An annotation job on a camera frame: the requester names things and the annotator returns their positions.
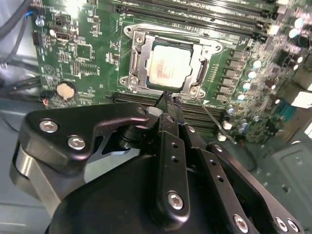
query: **hex bolt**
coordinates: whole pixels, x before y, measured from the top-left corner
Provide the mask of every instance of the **hex bolt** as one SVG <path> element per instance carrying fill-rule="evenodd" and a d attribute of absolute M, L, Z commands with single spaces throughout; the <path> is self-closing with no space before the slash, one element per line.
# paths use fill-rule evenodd
<path fill-rule="evenodd" d="M 275 220 L 280 229 L 282 229 L 284 232 L 288 232 L 286 224 L 279 217 L 276 217 Z"/>
<path fill-rule="evenodd" d="M 40 122 L 39 127 L 46 133 L 54 133 L 59 129 L 58 125 L 51 120 L 44 120 Z"/>
<path fill-rule="evenodd" d="M 215 146 L 215 148 L 216 148 L 219 152 L 222 152 L 222 149 L 221 149 L 220 146 L 218 146 L 218 145 L 214 145 L 214 146 Z"/>
<path fill-rule="evenodd" d="M 287 219 L 287 222 L 289 224 L 289 226 L 291 226 L 291 228 L 298 233 L 299 232 L 299 228 L 297 227 L 297 225 L 295 225 L 295 223 L 291 220 L 291 219 Z"/>
<path fill-rule="evenodd" d="M 195 129 L 192 127 L 192 126 L 187 126 L 187 128 L 191 131 L 191 133 L 194 133 L 195 132 Z"/>
<path fill-rule="evenodd" d="M 67 144 L 74 150 L 82 150 L 86 146 L 86 142 L 79 136 L 72 136 L 68 139 Z"/>
<path fill-rule="evenodd" d="M 181 210 L 183 207 L 183 200 L 176 193 L 173 193 L 173 192 L 169 193 L 168 201 L 169 201 L 169 204 L 176 210 Z"/>
<path fill-rule="evenodd" d="M 234 217 L 234 222 L 236 224 L 236 226 L 243 232 L 243 233 L 247 233 L 248 232 L 248 225 L 245 222 L 245 220 L 239 216 L 238 214 L 235 214 Z"/>
<path fill-rule="evenodd" d="M 36 18 L 35 23 L 36 23 L 36 25 L 37 25 L 38 27 L 43 27 L 43 26 L 44 26 L 44 20 L 41 19 L 41 18 L 39 18 L 39 17 Z"/>

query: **cpu socket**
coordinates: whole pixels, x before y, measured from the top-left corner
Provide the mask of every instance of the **cpu socket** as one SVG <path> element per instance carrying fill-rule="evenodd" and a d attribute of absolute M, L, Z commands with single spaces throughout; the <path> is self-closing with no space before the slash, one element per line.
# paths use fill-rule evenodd
<path fill-rule="evenodd" d="M 146 23 L 126 26 L 124 33 L 132 39 L 129 75 L 119 82 L 134 92 L 160 95 L 168 90 L 183 99 L 204 98 L 206 92 L 200 87 L 209 60 L 212 54 L 222 50 L 222 45 L 214 40 L 205 40 L 202 44 L 167 38 L 152 34 L 155 31 L 175 36 L 179 32 L 185 34 L 185 31 Z"/>

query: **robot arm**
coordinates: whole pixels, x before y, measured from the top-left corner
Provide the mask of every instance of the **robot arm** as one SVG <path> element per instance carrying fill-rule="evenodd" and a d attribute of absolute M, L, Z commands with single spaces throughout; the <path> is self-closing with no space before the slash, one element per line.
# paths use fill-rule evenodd
<path fill-rule="evenodd" d="M 86 184 L 97 136 L 108 151 L 140 155 Z M 147 109 L 121 103 L 30 113 L 11 178 L 44 204 L 50 234 L 304 233 L 224 147 L 203 144 L 168 92 Z"/>

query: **mounting hole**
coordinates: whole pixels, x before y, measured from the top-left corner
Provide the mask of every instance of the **mounting hole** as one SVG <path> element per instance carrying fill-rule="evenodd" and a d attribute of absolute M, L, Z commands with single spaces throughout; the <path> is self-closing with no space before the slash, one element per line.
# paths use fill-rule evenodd
<path fill-rule="evenodd" d="M 285 192 L 286 194 L 289 193 L 289 192 L 291 191 L 291 189 L 290 189 L 288 186 L 286 186 L 285 184 L 282 185 L 282 189 L 284 190 L 284 192 Z"/>
<path fill-rule="evenodd" d="M 171 145 L 172 145 L 172 147 L 177 149 L 177 145 L 174 142 L 172 142 Z"/>
<path fill-rule="evenodd" d="M 167 116 L 167 119 L 168 119 L 171 123 L 174 123 L 174 122 L 175 122 L 175 119 L 174 119 L 172 116 Z"/>
<path fill-rule="evenodd" d="M 215 161 L 213 161 L 213 160 L 210 160 L 210 163 L 212 164 L 212 165 L 216 165 L 216 163 L 215 163 Z"/>
<path fill-rule="evenodd" d="M 139 107 L 139 108 L 137 109 L 137 111 L 138 111 L 141 115 L 145 115 L 145 114 L 146 114 L 146 112 L 145 112 L 141 107 Z"/>
<path fill-rule="evenodd" d="M 175 156 L 171 156 L 171 160 L 175 163 L 179 162 L 179 160 Z"/>
<path fill-rule="evenodd" d="M 224 179 L 223 179 L 221 176 L 218 175 L 217 178 L 218 178 L 218 180 L 219 180 L 221 183 L 224 182 Z"/>

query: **cable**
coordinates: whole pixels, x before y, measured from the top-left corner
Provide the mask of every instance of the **cable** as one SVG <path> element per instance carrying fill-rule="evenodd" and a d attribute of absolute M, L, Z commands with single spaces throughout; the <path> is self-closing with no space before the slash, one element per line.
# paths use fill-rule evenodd
<path fill-rule="evenodd" d="M 0 113 L 1 119 L 3 122 L 8 126 L 13 132 L 19 133 L 19 130 L 17 130 L 15 127 L 13 127 L 8 120 L 4 117 L 3 113 Z"/>
<path fill-rule="evenodd" d="M 12 59 L 11 61 L 7 62 L 7 65 L 20 67 L 20 68 L 23 68 L 23 69 L 31 71 L 31 72 L 39 73 L 39 67 L 38 66 L 29 64 L 27 62 Z"/>
<path fill-rule="evenodd" d="M 27 21 L 28 21 L 28 17 L 25 17 L 23 19 L 22 24 L 21 24 L 19 35 L 18 35 L 18 38 L 16 39 L 16 42 L 15 42 L 15 45 L 14 45 L 12 51 L 9 53 L 9 55 L 6 58 L 2 58 L 1 59 L 1 63 L 10 62 L 13 59 L 13 57 L 17 54 L 17 52 L 19 50 L 19 47 L 20 47 L 21 40 L 22 40 L 22 38 L 24 36 L 24 32 L 25 32 L 25 29 L 26 29 Z"/>
<path fill-rule="evenodd" d="M 11 18 L 0 28 L 0 40 L 5 38 L 27 12 L 32 0 L 24 0 Z"/>

